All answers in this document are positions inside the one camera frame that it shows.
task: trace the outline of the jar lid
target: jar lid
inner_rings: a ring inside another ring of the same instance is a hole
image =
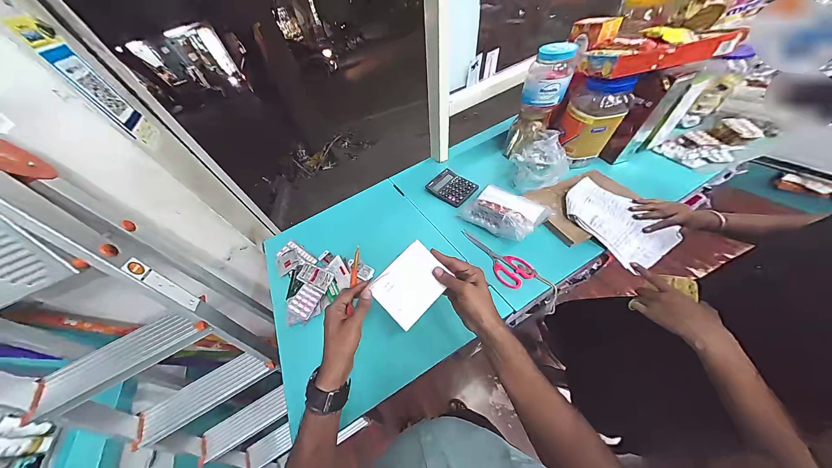
[[[537,58],[548,62],[550,60],[565,60],[575,57],[577,44],[574,42],[552,42],[544,44],[537,50]]]
[[[744,60],[746,58],[752,58],[756,53],[754,52],[754,48],[750,44],[742,44],[741,46],[734,49],[733,52],[728,53],[727,55],[723,55],[722,59],[725,60]]]
[[[630,92],[636,87],[636,82],[640,75],[632,75],[630,77],[613,78],[606,80],[599,77],[587,78],[587,89],[592,92],[600,92],[603,94],[618,94],[620,92]]]

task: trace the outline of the wristwatch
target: wristwatch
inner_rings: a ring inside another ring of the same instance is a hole
[[[310,381],[306,384],[306,407],[319,415],[331,415],[341,411],[347,404],[350,381],[336,391],[323,391],[314,384],[318,371],[320,366],[312,372]]]

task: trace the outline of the hand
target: hand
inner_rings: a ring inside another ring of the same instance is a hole
[[[655,287],[636,288],[638,296],[631,302],[632,308],[694,347],[714,333],[727,331],[716,309],[694,301],[644,266],[631,266]]]
[[[431,249],[430,253],[445,265],[453,275],[436,267],[433,275],[436,280],[448,287],[445,296],[451,300],[453,309],[463,320],[463,324],[480,338],[505,328],[505,322],[497,313],[497,307],[488,290],[483,270],[452,256]]]
[[[630,211],[640,212],[633,215],[633,218],[661,219],[656,224],[642,229],[644,232],[654,232],[671,226],[715,230],[721,223],[720,218],[713,212],[698,212],[684,203],[664,202],[652,198],[636,198],[633,202],[636,205],[630,207]]]
[[[361,341],[361,325],[373,302],[367,282],[344,289],[324,311],[324,360],[320,365],[315,386],[322,391],[335,391],[347,383],[353,370],[355,352]],[[352,316],[347,316],[347,304],[356,297],[359,304]]]

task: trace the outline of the scissors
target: scissors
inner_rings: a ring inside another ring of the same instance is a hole
[[[473,244],[480,249],[482,249],[491,259],[494,261],[494,276],[505,286],[511,289],[519,289],[522,286],[523,280],[531,280],[532,278],[537,278],[538,280],[542,281],[543,284],[554,288],[555,285],[552,284],[546,278],[540,276],[537,273],[537,270],[532,268],[531,265],[528,264],[527,261],[523,260],[517,256],[500,256],[495,251],[489,249],[485,246],[479,239],[473,236],[468,231],[463,231],[463,234],[471,241]]]

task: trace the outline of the pencil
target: pencil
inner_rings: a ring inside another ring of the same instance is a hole
[[[349,274],[349,287],[356,287],[359,284],[359,249],[355,247],[355,258],[353,259],[353,268]],[[347,304],[347,317],[353,316],[353,302]]]

